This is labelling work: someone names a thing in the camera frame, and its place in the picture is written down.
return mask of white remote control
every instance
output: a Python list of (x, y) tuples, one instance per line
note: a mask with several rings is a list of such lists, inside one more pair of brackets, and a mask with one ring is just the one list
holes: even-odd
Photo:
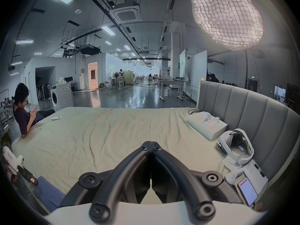
[(55, 117), (55, 118), (51, 118), (52, 121), (54, 120), (58, 120), (58, 119), (61, 119), (62, 117)]

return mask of black hair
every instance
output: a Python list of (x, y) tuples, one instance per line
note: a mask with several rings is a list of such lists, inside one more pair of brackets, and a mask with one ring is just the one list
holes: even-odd
[(23, 103), (25, 101), (25, 99), (28, 97), (29, 95), (29, 90), (26, 87), (25, 84), (23, 83), (19, 83), (17, 88), (16, 88), (16, 92), (15, 92), (15, 105), (18, 105), (18, 103)]

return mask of vr headset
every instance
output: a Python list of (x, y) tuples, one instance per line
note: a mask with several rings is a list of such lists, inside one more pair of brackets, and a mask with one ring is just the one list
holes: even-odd
[[(232, 151), (231, 147), (236, 146), (239, 147), (242, 145), (242, 143), (245, 142), (247, 145), (247, 151), (249, 153), (248, 156), (235, 156)], [(226, 131), (223, 133), (217, 142), (221, 150), (223, 151), (224, 154), (228, 154), (233, 160), (236, 161), (238, 165), (244, 165), (248, 163), (253, 155), (254, 155), (254, 149), (252, 147), (252, 144), (245, 133), (244, 130), (242, 129), (235, 129), (233, 131)]]

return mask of gray upholstered headboard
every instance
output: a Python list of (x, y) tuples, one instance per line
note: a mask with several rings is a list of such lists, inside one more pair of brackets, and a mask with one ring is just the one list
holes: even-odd
[(226, 122), (227, 130), (240, 128), (246, 132), (254, 148), (254, 159), (269, 181), (299, 142), (300, 116), (285, 105), (256, 92), (201, 81), (198, 109)]

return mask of white box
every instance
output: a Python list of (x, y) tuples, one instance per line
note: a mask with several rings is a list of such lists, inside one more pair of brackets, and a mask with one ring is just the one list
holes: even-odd
[(202, 135), (204, 135), (205, 137), (207, 137), (209, 140), (212, 141), (213, 139), (221, 136), (221, 134), (226, 131), (227, 124), (220, 120), (219, 123), (211, 127), (207, 127), (202, 123), (204, 114), (205, 112), (198, 112), (189, 115), (187, 117), (187, 122), (194, 129), (196, 129), (198, 132), (200, 132)]
[(170, 90), (170, 88), (165, 89), (165, 97), (167, 97), (169, 95), (169, 92), (170, 92), (169, 90)]

